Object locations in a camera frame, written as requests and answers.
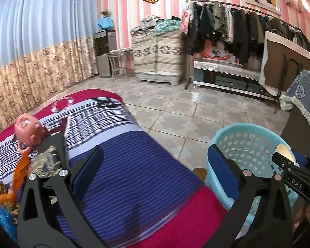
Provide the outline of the brown board white frame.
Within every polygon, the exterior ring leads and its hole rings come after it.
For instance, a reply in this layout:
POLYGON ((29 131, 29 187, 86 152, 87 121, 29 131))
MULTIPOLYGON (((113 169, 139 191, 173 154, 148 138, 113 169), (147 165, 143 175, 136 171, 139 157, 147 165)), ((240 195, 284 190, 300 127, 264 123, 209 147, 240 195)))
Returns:
POLYGON ((310 52, 266 31, 259 84, 272 96, 279 96, 288 90, 303 69, 310 71, 310 52))

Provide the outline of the blue covered water bottle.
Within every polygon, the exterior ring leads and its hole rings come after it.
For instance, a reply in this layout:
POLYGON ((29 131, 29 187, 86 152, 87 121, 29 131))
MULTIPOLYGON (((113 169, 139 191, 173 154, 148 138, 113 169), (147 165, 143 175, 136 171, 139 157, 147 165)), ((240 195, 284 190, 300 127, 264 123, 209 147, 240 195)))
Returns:
POLYGON ((100 30, 113 30, 115 27, 113 19, 111 19, 111 12, 104 10, 101 12, 102 17, 97 21, 100 30))

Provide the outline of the orange tangerine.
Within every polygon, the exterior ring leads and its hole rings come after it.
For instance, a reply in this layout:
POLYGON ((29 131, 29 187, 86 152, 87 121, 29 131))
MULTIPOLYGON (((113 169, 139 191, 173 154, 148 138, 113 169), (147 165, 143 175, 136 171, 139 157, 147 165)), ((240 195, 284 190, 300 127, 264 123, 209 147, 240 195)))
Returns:
POLYGON ((0 204, 4 205, 5 203, 13 204, 15 202, 14 194, 1 194, 0 195, 0 204))

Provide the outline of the grey water dispenser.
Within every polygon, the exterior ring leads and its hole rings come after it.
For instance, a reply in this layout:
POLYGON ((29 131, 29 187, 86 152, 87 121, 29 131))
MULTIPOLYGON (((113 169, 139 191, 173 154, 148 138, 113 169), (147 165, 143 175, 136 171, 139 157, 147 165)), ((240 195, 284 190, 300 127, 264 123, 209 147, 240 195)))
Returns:
POLYGON ((107 53, 117 49, 116 31, 103 30, 94 34, 98 74, 100 77, 112 77, 112 70, 107 53))

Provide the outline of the blue and floral curtain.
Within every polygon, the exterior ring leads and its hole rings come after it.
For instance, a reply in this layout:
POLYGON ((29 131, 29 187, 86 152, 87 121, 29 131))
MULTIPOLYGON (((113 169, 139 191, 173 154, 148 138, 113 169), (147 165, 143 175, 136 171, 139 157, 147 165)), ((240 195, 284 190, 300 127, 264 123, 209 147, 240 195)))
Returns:
POLYGON ((0 0, 0 132, 97 73, 97 0, 0 0))

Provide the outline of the low black tv stand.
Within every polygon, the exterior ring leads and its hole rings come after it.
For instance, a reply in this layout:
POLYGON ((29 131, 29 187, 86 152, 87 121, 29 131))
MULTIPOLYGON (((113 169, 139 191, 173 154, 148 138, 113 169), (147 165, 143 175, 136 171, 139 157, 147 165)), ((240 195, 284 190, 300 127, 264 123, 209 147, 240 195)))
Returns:
MULTIPOLYGON (((253 70, 255 72, 260 71, 258 69, 248 68, 249 70, 253 70)), ((270 100, 274 101, 275 96, 271 95, 266 89, 259 84, 259 80, 251 80, 244 77, 233 76, 230 74, 212 72, 208 70, 195 69, 193 64, 193 85, 195 87, 208 87, 208 88, 216 88, 219 90, 224 90, 231 93, 238 93, 241 95, 246 95, 250 97, 259 98, 262 100, 270 100)))

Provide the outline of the red pink hanging bag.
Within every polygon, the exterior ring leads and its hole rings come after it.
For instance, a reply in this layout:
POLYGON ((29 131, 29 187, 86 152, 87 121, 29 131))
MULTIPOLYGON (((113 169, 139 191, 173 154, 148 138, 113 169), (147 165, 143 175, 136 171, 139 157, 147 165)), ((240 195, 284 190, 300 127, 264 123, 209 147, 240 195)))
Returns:
POLYGON ((187 3, 184 9, 182 10, 181 24, 180 24, 180 32, 184 33, 185 35, 187 35, 189 30, 190 15, 191 15, 190 4, 187 3))

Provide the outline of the orange snack wrapper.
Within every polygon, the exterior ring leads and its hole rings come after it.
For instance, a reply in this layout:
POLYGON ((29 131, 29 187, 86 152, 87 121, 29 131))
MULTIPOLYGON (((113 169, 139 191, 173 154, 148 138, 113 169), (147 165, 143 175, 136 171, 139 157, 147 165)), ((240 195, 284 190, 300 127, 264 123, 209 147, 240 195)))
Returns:
POLYGON ((28 165, 30 164, 30 159, 27 152, 22 153, 22 158, 18 162, 13 176, 13 195, 17 196, 20 186, 23 184, 24 178, 28 174, 28 165))

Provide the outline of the blue plastic wrapper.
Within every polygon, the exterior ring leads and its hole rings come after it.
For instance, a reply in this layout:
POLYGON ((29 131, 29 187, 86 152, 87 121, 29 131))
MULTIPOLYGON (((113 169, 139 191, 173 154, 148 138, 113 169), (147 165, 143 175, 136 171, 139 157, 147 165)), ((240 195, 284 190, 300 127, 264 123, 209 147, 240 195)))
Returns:
POLYGON ((14 224, 14 218, 10 212, 0 204, 0 225, 5 232, 12 238, 14 242, 17 242, 17 225, 14 224))

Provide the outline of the patterned snack bag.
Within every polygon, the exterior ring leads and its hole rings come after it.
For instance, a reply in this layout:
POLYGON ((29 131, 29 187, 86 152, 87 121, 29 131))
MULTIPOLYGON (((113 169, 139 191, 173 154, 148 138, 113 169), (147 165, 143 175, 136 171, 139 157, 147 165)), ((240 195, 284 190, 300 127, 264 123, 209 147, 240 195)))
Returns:
POLYGON ((39 178, 55 176, 62 170, 61 162, 54 147, 38 155, 28 166, 28 176, 36 174, 39 178))

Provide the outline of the metal clothes rack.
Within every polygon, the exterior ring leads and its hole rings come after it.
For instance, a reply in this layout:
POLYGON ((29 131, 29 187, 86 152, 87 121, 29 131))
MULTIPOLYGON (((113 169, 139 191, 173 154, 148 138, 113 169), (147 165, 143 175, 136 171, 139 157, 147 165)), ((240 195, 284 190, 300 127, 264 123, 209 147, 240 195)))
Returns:
POLYGON ((298 28, 232 3, 189 0, 180 30, 193 84, 270 96, 310 72, 310 42, 298 28))

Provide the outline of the hanging dark clothes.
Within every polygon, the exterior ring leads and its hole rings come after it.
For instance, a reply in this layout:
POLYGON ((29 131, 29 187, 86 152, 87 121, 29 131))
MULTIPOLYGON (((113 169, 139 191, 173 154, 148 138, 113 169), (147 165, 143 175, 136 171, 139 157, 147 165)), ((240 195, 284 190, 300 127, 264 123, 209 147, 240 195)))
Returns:
POLYGON ((310 42, 300 29, 292 29, 276 17, 258 15, 214 2, 190 5, 191 15, 186 36, 185 51, 188 55, 205 52, 205 42, 213 46, 223 43, 224 50, 244 65, 255 54, 263 56, 265 32, 280 35, 310 52, 310 42))

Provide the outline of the patterned cloth covered cabinet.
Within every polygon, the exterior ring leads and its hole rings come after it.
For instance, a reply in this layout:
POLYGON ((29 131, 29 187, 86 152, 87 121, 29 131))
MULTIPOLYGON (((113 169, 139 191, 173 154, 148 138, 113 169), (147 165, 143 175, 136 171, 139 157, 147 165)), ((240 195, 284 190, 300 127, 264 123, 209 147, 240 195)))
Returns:
POLYGON ((132 36, 134 72, 138 81, 178 85, 185 76, 184 37, 179 30, 132 36))

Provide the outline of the light blue plastic basket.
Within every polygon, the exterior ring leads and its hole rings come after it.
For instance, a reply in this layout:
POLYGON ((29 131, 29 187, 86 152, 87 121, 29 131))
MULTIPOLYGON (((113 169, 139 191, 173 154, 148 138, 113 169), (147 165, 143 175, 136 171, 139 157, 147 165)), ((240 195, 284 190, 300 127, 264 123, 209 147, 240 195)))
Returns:
MULTIPOLYGON (((235 161, 240 169, 250 170, 255 176, 264 178, 270 178, 274 174, 282 173, 282 169, 272 161, 272 155, 275 153, 276 147, 283 144, 291 151, 291 147, 279 135, 267 128, 250 123, 231 124, 218 130, 210 142, 210 145, 213 144, 220 149, 227 159, 235 161)), ((206 169, 205 185, 213 191, 222 206, 229 211, 234 200, 226 195, 222 187, 223 181, 218 180, 208 161, 208 155, 206 169)), ((298 195, 287 185, 285 187, 290 206, 293 207, 298 195)), ((254 219, 259 201, 260 197, 254 199, 251 210, 237 238, 247 233, 254 219)))

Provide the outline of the pile of folded clothes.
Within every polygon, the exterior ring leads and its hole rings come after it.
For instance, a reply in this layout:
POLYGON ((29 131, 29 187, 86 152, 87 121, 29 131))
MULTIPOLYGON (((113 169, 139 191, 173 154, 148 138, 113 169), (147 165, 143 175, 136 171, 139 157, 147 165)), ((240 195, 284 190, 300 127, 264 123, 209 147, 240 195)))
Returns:
POLYGON ((178 30, 181 25, 181 19, 172 16, 170 19, 162 19, 151 15, 141 20, 138 26, 130 30, 130 35, 142 34, 144 32, 154 32, 157 35, 166 34, 178 30))

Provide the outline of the white lace cloth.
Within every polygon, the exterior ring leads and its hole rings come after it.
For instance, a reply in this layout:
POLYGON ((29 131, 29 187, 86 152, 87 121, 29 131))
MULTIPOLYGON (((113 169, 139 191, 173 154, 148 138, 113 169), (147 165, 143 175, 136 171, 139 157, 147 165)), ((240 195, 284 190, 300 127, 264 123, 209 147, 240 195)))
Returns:
POLYGON ((249 70, 248 68, 238 66, 232 63, 223 63, 216 61, 209 61, 203 59, 195 59, 194 62, 195 69, 208 70, 212 72, 219 72, 230 74, 233 76, 244 77, 251 80, 258 81, 260 79, 260 73, 255 72, 253 70, 249 70))

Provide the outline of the blue floral fringed cloth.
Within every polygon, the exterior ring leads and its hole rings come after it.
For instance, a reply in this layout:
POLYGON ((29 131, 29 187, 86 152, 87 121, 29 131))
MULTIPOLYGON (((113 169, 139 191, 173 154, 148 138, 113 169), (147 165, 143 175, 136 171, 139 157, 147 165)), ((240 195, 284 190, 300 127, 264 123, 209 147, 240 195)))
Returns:
POLYGON ((279 98, 280 109, 288 111, 296 106, 310 126, 310 71, 303 69, 287 92, 279 98))

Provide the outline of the small metal side table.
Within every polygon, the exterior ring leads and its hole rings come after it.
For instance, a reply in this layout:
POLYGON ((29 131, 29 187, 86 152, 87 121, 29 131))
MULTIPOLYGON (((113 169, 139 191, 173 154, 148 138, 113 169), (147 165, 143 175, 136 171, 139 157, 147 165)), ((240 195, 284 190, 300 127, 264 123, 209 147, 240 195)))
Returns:
POLYGON ((133 54, 133 48, 116 49, 105 53, 105 56, 108 58, 109 64, 111 66, 112 82, 114 82, 120 76, 125 76, 125 78, 129 80, 126 60, 127 57, 131 54, 133 54))

